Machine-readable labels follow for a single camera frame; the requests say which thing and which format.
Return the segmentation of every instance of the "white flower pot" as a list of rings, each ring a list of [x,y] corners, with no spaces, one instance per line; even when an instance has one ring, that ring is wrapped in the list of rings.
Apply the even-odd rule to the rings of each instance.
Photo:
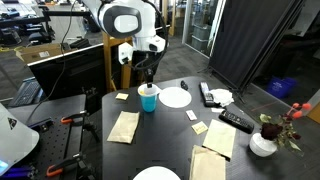
[[[270,156],[277,151],[277,145],[273,141],[264,139],[260,133],[255,133],[250,140],[250,149],[260,157]]]

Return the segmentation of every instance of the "black curtain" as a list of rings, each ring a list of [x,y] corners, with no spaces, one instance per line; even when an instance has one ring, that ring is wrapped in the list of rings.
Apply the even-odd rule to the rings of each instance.
[[[209,66],[243,91],[303,0],[227,0]]]

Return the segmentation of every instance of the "napkin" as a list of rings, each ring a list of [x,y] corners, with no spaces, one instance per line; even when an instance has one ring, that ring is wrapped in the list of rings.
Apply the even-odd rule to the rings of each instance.
[[[214,102],[220,103],[221,107],[225,107],[234,102],[232,93],[226,89],[213,89],[210,93],[213,95]]]
[[[226,160],[214,151],[193,146],[190,180],[208,179],[226,179]]]
[[[234,127],[213,119],[203,146],[231,159],[235,135]]]
[[[139,122],[139,112],[121,111],[116,124],[113,126],[107,141],[131,143]]]

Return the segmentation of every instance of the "white device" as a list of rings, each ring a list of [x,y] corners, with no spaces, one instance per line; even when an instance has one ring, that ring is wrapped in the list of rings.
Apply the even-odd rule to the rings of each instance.
[[[0,103],[0,176],[27,156],[39,141],[39,133],[15,118]]]

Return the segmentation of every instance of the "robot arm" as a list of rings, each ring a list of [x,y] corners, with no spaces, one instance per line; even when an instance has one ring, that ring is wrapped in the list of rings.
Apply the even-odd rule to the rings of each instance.
[[[132,36],[133,51],[165,51],[167,40],[157,36],[154,27],[157,10],[147,0],[114,0],[109,3],[103,0],[82,0],[82,2],[89,8],[104,32],[114,38]]]

